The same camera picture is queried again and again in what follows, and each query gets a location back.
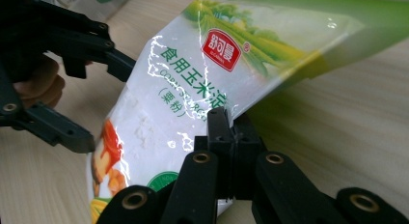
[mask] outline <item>food package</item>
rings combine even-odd
[[[177,178],[206,113],[265,96],[409,34],[397,0],[195,0],[143,49],[88,157],[93,223],[121,189]],[[226,201],[219,201],[219,213]]]

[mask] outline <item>light wood surface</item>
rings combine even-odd
[[[108,21],[117,49],[137,59],[190,1],[129,0]],[[56,107],[95,136],[123,87],[105,69],[94,63],[88,79],[66,77]],[[408,71],[406,40],[301,82],[249,114],[267,146],[289,155],[321,191],[335,196],[348,186],[366,188],[409,217]],[[274,115],[265,120],[263,112]],[[2,223],[91,223],[85,170],[83,154],[0,128]],[[218,223],[254,223],[250,203],[236,202]]]

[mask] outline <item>human hand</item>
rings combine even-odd
[[[56,61],[44,55],[29,80],[14,83],[24,107],[30,107],[38,100],[50,107],[57,105],[66,85],[65,80],[57,74],[58,68]]]

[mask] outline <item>red logo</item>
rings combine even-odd
[[[219,29],[208,31],[202,52],[227,71],[232,71],[241,55],[241,50],[234,40]]]

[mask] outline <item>green oval label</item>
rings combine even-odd
[[[148,187],[157,192],[160,189],[162,189],[164,186],[166,186],[169,183],[176,180],[177,175],[178,175],[178,173],[172,172],[172,171],[162,172],[162,173],[154,176],[150,180],[150,182],[148,183]]]

